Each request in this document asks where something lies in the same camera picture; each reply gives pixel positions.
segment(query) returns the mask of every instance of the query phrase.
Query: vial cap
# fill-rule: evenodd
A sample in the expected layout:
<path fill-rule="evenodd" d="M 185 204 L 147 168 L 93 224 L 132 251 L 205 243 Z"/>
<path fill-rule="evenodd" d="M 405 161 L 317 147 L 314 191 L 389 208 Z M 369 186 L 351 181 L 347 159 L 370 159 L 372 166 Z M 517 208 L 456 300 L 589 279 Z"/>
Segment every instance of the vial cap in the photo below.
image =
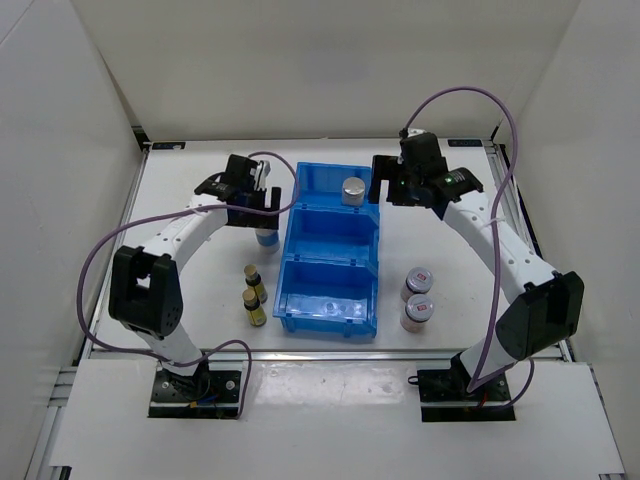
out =
<path fill-rule="evenodd" d="M 433 274 L 423 267 L 412 268 L 407 275 L 407 285 L 418 293 L 426 293 L 433 286 Z"/>
<path fill-rule="evenodd" d="M 258 300 L 255 290 L 253 290 L 253 288 L 247 288 L 244 292 L 242 292 L 242 300 L 244 300 L 244 302 L 248 304 L 255 303 Z"/>
<path fill-rule="evenodd" d="M 435 310 L 433 301 L 421 293 L 413 295 L 407 305 L 405 306 L 405 312 L 414 322 L 423 323 L 431 318 Z"/>
<path fill-rule="evenodd" d="M 246 267 L 244 267 L 244 275 L 252 280 L 256 277 L 256 275 L 258 275 L 258 269 L 256 268 L 255 265 L 247 265 Z"/>

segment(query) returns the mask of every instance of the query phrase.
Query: white wall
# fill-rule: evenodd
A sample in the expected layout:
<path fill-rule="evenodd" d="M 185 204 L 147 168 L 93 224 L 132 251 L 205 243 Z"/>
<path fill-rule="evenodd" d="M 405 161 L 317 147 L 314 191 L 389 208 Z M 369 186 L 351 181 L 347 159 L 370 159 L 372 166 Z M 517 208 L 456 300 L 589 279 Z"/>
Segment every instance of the white wall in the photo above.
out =
<path fill-rule="evenodd" d="M 640 2 L 582 1 L 520 125 L 524 200 L 544 254 L 585 280 L 574 343 L 640 478 Z"/>
<path fill-rule="evenodd" d="M 152 139 L 395 136 L 429 94 L 518 113 L 579 0 L 73 0 Z M 488 137 L 473 94 L 418 122 Z"/>
<path fill-rule="evenodd" d="M 80 339 L 83 257 L 118 223 L 140 158 L 69 1 L 36 0 L 15 24 L 28 3 L 0 7 L 0 476 L 9 479 L 23 478 L 57 371 Z"/>

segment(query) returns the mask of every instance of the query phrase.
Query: blue plastic bin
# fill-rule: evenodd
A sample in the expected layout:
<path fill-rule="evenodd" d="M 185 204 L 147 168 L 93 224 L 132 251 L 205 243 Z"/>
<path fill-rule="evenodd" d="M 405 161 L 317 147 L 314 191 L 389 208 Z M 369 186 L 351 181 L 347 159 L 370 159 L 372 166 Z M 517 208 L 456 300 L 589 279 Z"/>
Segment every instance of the blue plastic bin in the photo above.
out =
<path fill-rule="evenodd" d="M 375 336 L 376 272 L 350 263 L 297 258 L 282 263 L 284 288 L 276 298 L 276 309 L 284 312 L 281 320 L 287 330 L 339 332 L 345 337 Z"/>
<path fill-rule="evenodd" d="M 289 214 L 285 255 L 324 260 L 365 260 L 378 268 L 379 227 L 374 216 L 295 208 Z"/>
<path fill-rule="evenodd" d="M 342 183 L 371 169 L 299 163 L 300 198 L 289 214 L 273 314 L 290 332 L 377 331 L 378 205 L 342 205 Z"/>

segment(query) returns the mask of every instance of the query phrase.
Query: small amber vial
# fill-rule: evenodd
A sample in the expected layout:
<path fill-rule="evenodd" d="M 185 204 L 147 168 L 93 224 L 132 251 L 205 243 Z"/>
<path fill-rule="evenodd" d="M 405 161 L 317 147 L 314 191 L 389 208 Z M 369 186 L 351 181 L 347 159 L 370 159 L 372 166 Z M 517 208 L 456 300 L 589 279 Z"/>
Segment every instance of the small amber vial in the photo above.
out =
<path fill-rule="evenodd" d="M 244 301 L 244 309 L 247 311 L 249 322 L 254 327 L 261 327 L 267 323 L 267 315 L 264 313 L 264 309 L 260 305 L 260 300 L 256 295 L 255 290 L 247 288 L 242 293 L 242 300 Z"/>
<path fill-rule="evenodd" d="M 244 276 L 245 282 L 249 288 L 255 290 L 256 295 L 258 296 L 258 300 L 260 303 L 264 304 L 267 301 L 267 290 L 264 288 L 264 283 L 262 283 L 262 277 L 258 273 L 258 269 L 255 265 L 247 265 L 244 267 Z"/>

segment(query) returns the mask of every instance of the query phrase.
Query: white table surface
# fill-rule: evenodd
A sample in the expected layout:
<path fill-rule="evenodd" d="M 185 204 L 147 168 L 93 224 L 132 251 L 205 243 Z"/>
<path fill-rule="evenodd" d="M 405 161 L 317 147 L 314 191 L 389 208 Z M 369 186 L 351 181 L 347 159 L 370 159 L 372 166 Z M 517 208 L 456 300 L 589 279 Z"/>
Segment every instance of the white table surface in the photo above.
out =
<path fill-rule="evenodd" d="M 467 167 L 484 184 L 490 197 L 494 179 L 483 147 L 451 148 L 441 140 L 449 168 Z M 193 189 L 206 177 L 221 171 L 228 155 L 246 155 L 272 150 L 292 164 L 298 161 L 349 165 L 371 165 L 375 154 L 396 155 L 398 141 L 389 140 L 295 140 L 188 142 L 184 150 L 152 150 L 135 200 L 132 219 L 168 213 L 184 208 Z M 277 160 L 271 162 L 270 186 L 283 188 L 282 204 L 288 203 L 292 179 Z M 381 198 L 386 198 L 386 186 Z M 280 251 L 261 254 L 252 229 L 223 228 L 191 258 L 181 274 L 184 315 L 182 323 L 201 348 L 211 348 L 240 338 L 255 350 L 423 350 L 461 349 L 477 342 L 486 332 L 493 276 L 467 243 L 437 216 L 423 208 L 380 204 L 378 334 L 344 339 L 341 335 L 298 331 L 287 333 L 278 318 L 271 316 L 280 270 Z M 280 239 L 284 243 L 288 215 L 280 218 Z M 125 245 L 138 246 L 158 232 L 162 224 L 144 225 L 127 232 Z M 241 294 L 245 288 L 243 268 L 255 263 L 262 275 L 269 300 L 269 316 L 262 328 L 246 319 Z M 406 332 L 399 323 L 400 287 L 414 266 L 425 266 L 435 275 L 430 292 L 436 311 L 420 334 Z M 103 304 L 99 337 L 109 343 L 144 348 L 136 335 L 112 320 Z M 506 301 L 502 298 L 500 312 Z"/>
<path fill-rule="evenodd" d="M 52 465 L 71 480 L 597 480 L 622 464 L 586 365 L 536 362 L 515 422 L 422 423 L 410 362 L 257 363 L 241 420 L 149 419 L 155 363 L 84 360 Z M 527 365 L 507 372 L 518 391 Z"/>

